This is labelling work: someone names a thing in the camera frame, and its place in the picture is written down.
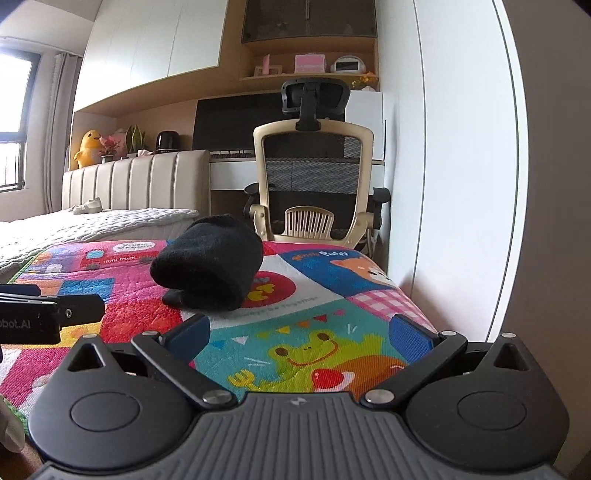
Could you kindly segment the orange flowers on shelf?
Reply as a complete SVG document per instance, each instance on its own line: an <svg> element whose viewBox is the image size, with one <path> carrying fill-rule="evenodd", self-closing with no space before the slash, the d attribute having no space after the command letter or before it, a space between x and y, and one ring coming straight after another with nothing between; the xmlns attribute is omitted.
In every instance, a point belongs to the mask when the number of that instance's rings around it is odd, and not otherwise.
<svg viewBox="0 0 591 480"><path fill-rule="evenodd" d="M375 75L363 75L353 79L351 83L352 90L377 91L379 78Z"/></svg>

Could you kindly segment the grey window curtain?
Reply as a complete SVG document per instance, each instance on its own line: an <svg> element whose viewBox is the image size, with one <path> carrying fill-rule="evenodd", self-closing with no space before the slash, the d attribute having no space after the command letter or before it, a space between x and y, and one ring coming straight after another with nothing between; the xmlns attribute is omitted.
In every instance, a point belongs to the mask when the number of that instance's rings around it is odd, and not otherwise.
<svg viewBox="0 0 591 480"><path fill-rule="evenodd" d="M42 199L45 213L61 206L62 176L69 168L74 97L82 58L69 52L54 56L45 145L42 160Z"/></svg>

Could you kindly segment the black computer monitor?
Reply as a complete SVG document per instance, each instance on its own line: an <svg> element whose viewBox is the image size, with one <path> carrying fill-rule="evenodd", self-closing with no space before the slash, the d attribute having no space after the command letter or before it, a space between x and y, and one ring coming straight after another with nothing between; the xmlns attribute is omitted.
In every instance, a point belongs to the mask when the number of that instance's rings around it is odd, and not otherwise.
<svg viewBox="0 0 591 480"><path fill-rule="evenodd" d="M252 151L253 130L267 123L297 119L300 97L296 93L286 103L279 92L201 99L197 102L192 148L211 153ZM294 111L284 112L284 105ZM264 141L266 155L270 157L331 157L341 153L342 148L342 137L318 133L280 134Z"/></svg>

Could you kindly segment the white desk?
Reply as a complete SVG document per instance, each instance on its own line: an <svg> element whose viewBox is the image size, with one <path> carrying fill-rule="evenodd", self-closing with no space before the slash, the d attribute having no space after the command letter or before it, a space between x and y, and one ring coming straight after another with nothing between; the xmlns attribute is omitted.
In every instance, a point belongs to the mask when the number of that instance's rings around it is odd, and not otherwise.
<svg viewBox="0 0 591 480"><path fill-rule="evenodd" d="M355 194L358 189L359 162L337 159L269 159L266 176L270 190ZM254 159L214 159L211 161L212 190L243 190L259 182Z"/></svg>

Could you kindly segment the beige padded bed headboard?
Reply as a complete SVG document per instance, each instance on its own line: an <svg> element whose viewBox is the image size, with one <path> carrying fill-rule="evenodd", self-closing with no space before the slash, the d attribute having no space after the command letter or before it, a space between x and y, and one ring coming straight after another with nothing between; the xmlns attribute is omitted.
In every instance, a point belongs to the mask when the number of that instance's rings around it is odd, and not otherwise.
<svg viewBox="0 0 591 480"><path fill-rule="evenodd" d="M211 155L206 150L126 158L66 172L62 208L98 198L111 210L211 210Z"/></svg>

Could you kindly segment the white baby shoe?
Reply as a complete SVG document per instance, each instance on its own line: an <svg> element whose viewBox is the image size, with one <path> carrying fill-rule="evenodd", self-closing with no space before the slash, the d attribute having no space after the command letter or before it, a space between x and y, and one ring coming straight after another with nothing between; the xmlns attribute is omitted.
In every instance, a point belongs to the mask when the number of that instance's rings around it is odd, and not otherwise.
<svg viewBox="0 0 591 480"><path fill-rule="evenodd" d="M94 198L71 208L74 215L95 214L103 211L102 202L99 198Z"/></svg>

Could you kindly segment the white clock radio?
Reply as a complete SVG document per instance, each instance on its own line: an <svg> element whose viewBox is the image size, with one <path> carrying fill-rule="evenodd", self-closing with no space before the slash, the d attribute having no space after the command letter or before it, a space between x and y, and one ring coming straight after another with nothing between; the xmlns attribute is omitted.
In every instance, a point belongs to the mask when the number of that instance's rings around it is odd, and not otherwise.
<svg viewBox="0 0 591 480"><path fill-rule="evenodd" d="M344 55L335 59L331 65L331 72L363 75L367 73L367 66L359 56Z"/></svg>

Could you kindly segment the beige mesh office chair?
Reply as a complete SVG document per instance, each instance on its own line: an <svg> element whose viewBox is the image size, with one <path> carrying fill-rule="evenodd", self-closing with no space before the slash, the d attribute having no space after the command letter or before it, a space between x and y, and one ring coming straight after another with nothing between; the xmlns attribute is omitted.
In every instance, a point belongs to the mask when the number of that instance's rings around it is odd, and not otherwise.
<svg viewBox="0 0 591 480"><path fill-rule="evenodd" d="M373 132L345 119L350 94L342 80L288 80L281 88L286 117L253 130L249 216L261 239L375 254L391 193L372 184Z"/></svg>

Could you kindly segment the pink flower pot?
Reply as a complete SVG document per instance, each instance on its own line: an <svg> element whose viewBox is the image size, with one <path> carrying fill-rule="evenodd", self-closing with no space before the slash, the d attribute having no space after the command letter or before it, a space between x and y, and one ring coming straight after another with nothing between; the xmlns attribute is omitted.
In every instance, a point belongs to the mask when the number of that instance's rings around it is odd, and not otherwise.
<svg viewBox="0 0 591 480"><path fill-rule="evenodd" d="M100 143L101 158L109 157L111 160L119 160L126 154L126 131L118 129L111 135L101 136Z"/></svg>

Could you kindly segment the white computer tower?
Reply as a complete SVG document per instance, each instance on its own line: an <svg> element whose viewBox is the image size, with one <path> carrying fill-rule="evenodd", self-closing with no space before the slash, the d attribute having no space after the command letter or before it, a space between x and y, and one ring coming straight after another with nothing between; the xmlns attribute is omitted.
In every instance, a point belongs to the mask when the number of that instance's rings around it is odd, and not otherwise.
<svg viewBox="0 0 591 480"><path fill-rule="evenodd" d="M385 122L381 92L356 90L349 95L345 121L370 129L374 134L373 159L385 156Z"/></svg>

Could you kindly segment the colourful cartoon play mat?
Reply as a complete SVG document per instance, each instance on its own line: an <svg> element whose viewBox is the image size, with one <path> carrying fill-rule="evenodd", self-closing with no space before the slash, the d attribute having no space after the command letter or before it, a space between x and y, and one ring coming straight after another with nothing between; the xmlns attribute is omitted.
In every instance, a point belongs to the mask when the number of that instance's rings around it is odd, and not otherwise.
<svg viewBox="0 0 591 480"><path fill-rule="evenodd" d="M149 264L160 241L62 244L38 254L15 277L45 295L97 294L101 321L65 328L56 346L3 350L1 393L27 416L69 348L92 333L109 343L145 330L166 332L187 318L162 303ZM211 340L197 369L236 394L246 391L360 395L408 361L389 339L402 314L429 320L371 259L345 248L267 242L242 307L211 315Z"/></svg>

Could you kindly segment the pink box on shelf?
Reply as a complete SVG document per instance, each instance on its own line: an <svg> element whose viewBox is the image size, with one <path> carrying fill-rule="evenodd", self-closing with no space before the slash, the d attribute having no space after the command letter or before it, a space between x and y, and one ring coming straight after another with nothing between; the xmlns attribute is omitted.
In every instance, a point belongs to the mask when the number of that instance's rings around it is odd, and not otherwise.
<svg viewBox="0 0 591 480"><path fill-rule="evenodd" d="M308 53L294 56L294 73L296 74L322 74L325 73L326 67L324 54Z"/></svg>

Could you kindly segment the green snake plant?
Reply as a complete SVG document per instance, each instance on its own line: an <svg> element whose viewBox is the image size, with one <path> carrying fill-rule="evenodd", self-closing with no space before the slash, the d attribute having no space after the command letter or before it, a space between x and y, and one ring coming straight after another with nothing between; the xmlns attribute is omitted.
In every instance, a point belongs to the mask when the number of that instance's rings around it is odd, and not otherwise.
<svg viewBox="0 0 591 480"><path fill-rule="evenodd" d="M126 130L125 145L127 155L137 155L140 150L145 149L145 133L138 125L130 125Z"/></svg>

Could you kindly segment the black knit garment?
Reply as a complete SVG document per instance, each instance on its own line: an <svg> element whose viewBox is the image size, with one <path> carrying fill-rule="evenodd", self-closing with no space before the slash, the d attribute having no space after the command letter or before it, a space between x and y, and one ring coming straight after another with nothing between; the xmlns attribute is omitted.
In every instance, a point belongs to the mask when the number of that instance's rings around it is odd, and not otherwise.
<svg viewBox="0 0 591 480"><path fill-rule="evenodd" d="M263 263L263 242L228 214L193 222L151 262L150 275L166 289L166 306L205 312L242 306Z"/></svg>

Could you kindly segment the yellow duck plush toy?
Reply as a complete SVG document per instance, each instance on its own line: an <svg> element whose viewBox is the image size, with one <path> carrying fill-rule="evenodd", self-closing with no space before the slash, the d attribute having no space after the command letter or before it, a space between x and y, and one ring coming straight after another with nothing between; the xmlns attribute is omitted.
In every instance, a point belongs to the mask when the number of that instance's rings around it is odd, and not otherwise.
<svg viewBox="0 0 591 480"><path fill-rule="evenodd" d="M102 148L100 138L99 132L94 129L87 131L83 135L79 150L74 154L70 162L71 170L91 166L97 162L100 157L100 149Z"/></svg>

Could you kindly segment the white quilted mattress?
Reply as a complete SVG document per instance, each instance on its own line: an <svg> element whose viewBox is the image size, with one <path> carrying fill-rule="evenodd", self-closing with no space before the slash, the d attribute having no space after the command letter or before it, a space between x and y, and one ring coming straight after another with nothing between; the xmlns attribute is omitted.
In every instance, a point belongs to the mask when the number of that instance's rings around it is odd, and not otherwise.
<svg viewBox="0 0 591 480"><path fill-rule="evenodd" d="M173 240L199 213L145 208L76 215L70 210L1 224L1 279L7 281L37 254L63 244L105 240Z"/></svg>

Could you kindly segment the black round speaker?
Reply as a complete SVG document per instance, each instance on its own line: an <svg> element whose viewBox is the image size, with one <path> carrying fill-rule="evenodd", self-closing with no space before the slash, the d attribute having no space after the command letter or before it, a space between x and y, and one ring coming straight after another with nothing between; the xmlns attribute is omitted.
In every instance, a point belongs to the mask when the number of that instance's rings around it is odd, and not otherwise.
<svg viewBox="0 0 591 480"><path fill-rule="evenodd" d="M176 131L166 130L161 131L156 135L155 152L170 153L181 149L180 135Z"/></svg>

